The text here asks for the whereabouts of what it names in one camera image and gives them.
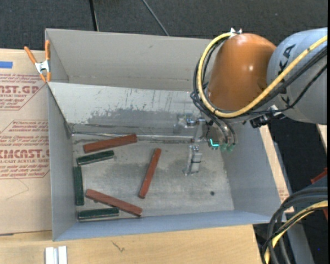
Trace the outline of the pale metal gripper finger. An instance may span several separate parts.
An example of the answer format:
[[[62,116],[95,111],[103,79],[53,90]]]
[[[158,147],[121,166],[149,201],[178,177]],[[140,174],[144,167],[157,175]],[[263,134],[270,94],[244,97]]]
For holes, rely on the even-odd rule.
[[[193,145],[189,145],[188,147],[188,157],[187,157],[187,162],[186,166],[183,169],[183,174],[185,176],[191,174],[191,168],[192,168],[192,156],[193,156]]]
[[[197,173],[200,169],[202,152],[199,145],[192,145],[191,172]]]

